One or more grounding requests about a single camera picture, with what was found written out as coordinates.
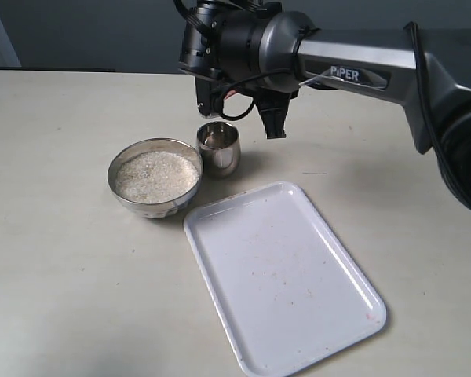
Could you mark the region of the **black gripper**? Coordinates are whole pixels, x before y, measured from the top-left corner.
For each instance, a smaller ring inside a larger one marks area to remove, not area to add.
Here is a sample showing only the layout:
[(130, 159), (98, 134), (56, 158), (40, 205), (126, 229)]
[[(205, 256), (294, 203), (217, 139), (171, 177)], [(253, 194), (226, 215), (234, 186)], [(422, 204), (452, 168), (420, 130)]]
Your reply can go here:
[[(178, 67), (195, 76), (197, 108), (207, 119), (220, 116), (225, 93), (224, 74), (216, 58), (221, 24), (229, 13), (254, 13), (258, 7), (259, 1), (196, 1), (188, 8), (177, 1), (177, 11), (186, 22)], [(269, 140), (287, 137), (285, 122), (290, 101), (291, 94), (281, 92), (264, 92), (256, 100)]]

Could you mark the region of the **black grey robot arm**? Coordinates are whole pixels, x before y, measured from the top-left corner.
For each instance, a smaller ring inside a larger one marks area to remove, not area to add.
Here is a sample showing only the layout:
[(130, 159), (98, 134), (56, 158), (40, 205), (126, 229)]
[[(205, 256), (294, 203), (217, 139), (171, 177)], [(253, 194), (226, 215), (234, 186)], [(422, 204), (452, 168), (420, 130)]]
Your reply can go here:
[(435, 152), (445, 185), (471, 210), (471, 28), (332, 31), (279, 2), (175, 7), (186, 23), (178, 67), (195, 77), (201, 115), (224, 118), (237, 92), (277, 139), (304, 86), (398, 104), (416, 150)]

